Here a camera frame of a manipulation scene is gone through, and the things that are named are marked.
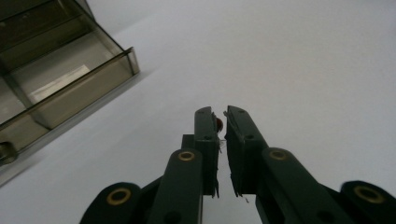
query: white table surface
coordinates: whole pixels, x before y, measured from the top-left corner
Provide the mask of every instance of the white table surface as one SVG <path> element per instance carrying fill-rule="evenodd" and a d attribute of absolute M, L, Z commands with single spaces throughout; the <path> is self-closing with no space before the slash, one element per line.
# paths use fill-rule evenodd
<path fill-rule="evenodd" d="M 207 105 L 223 121 L 227 105 L 246 109 L 271 147 L 330 188 L 359 179 L 396 195 L 395 1 L 90 3 L 142 72 L 0 188 L 1 224 L 79 223 L 103 188 L 144 187 Z M 234 197 L 222 151 L 203 223 L 261 223 L 254 196 Z"/>

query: clear plastic box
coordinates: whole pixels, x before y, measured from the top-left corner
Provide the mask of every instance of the clear plastic box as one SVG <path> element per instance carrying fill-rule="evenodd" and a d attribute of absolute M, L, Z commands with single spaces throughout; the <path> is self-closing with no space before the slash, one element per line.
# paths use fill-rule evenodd
<path fill-rule="evenodd" d="M 0 166 L 139 72 L 85 2 L 13 2 L 0 3 Z"/>

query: screw hole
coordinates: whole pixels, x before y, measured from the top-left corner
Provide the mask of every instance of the screw hole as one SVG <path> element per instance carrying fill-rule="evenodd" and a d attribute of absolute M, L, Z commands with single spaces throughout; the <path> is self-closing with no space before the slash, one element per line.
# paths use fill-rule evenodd
<path fill-rule="evenodd" d="M 195 155 L 190 152 L 190 151 L 184 151 L 184 152 L 180 152 L 178 154 L 178 158 L 181 161 L 192 161 L 194 159 Z"/>
<path fill-rule="evenodd" d="M 284 151 L 281 150 L 272 150 L 270 152 L 270 157 L 274 160 L 278 160 L 278 161 L 283 161 L 285 160 L 288 156 L 286 155 L 286 153 Z"/>
<path fill-rule="evenodd" d="M 111 205 L 120 205 L 131 198 L 131 191 L 125 188 L 115 189 L 107 196 L 107 203 Z"/>
<path fill-rule="evenodd" d="M 385 201 L 384 196 L 375 189 L 371 189 L 366 186 L 357 186 L 354 189 L 356 195 L 361 199 L 369 203 L 383 203 Z"/>

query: transparent plastic container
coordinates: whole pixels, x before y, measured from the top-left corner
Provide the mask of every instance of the transparent plastic container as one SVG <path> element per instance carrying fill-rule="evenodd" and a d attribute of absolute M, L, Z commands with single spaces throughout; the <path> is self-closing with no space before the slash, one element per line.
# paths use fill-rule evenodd
<path fill-rule="evenodd" d="M 0 9 L 0 166 L 139 72 L 134 50 L 120 47 L 80 3 Z"/>

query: metal rivet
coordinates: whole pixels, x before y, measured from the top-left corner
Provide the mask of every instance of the metal rivet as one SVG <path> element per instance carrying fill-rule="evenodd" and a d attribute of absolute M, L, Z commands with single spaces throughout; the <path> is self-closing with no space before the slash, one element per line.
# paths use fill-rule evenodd
<path fill-rule="evenodd" d="M 192 161 L 195 158 L 195 155 L 190 151 L 183 151 L 178 153 L 178 158 L 181 161 Z"/>
<path fill-rule="evenodd" d="M 132 192 L 129 189 L 119 188 L 111 191 L 107 195 L 107 203 L 111 205 L 120 205 L 131 198 Z"/>
<path fill-rule="evenodd" d="M 381 193 L 367 186 L 357 186 L 353 189 L 353 191 L 361 199 L 369 203 L 383 203 L 385 201 L 385 198 Z"/>
<path fill-rule="evenodd" d="M 282 150 L 272 150 L 270 152 L 270 157 L 274 160 L 277 161 L 283 161 L 285 160 L 288 156 L 286 155 L 286 153 Z"/>

